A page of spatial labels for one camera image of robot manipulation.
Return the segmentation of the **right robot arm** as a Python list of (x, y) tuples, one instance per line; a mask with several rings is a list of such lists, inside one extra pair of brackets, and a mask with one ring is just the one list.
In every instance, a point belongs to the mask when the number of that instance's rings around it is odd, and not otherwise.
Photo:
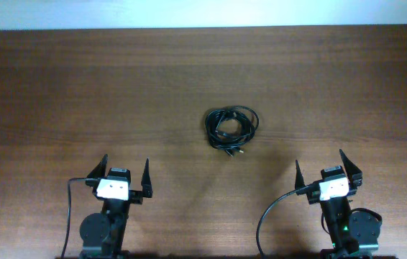
[(349, 197), (362, 185), (362, 171), (340, 150), (342, 164), (321, 170), (321, 179), (305, 184), (296, 164), (295, 191), (309, 204), (321, 206), (321, 225), (330, 236), (332, 248), (321, 258), (371, 258), (378, 250), (383, 218), (366, 208), (352, 208)]

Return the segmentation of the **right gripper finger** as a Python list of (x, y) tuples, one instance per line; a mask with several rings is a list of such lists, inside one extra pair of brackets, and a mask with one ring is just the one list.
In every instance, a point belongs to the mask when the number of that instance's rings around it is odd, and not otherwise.
[(344, 169), (352, 188), (362, 185), (362, 171), (345, 155), (342, 149), (339, 150)]
[(294, 183), (294, 188), (296, 191), (297, 195), (302, 195), (304, 194), (304, 188), (306, 187), (303, 179), (303, 174), (301, 172), (300, 165), (298, 161), (296, 160), (296, 178), (295, 178), (295, 183)]

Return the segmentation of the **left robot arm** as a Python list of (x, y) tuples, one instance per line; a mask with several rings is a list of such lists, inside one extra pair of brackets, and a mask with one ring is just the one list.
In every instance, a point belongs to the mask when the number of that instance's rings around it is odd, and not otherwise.
[(102, 201), (101, 211), (88, 215), (81, 223), (79, 234), (83, 241), (80, 258), (128, 258), (122, 250), (124, 233), (133, 204), (141, 205), (143, 199), (152, 198), (149, 163), (142, 174), (142, 189), (132, 190), (131, 172), (126, 168), (107, 168), (108, 155), (87, 175), (86, 185)]

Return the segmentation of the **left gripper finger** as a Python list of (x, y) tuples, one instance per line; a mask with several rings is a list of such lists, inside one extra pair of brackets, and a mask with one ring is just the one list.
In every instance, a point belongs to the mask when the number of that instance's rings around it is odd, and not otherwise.
[(100, 163), (86, 176), (85, 184), (95, 186), (105, 176), (109, 156), (105, 154)]
[(153, 189), (152, 189), (152, 181), (150, 178), (149, 159), (146, 159), (146, 162), (145, 162), (145, 168), (144, 168), (144, 171), (142, 174), (141, 186), (142, 186), (142, 196), (144, 198), (152, 198)]

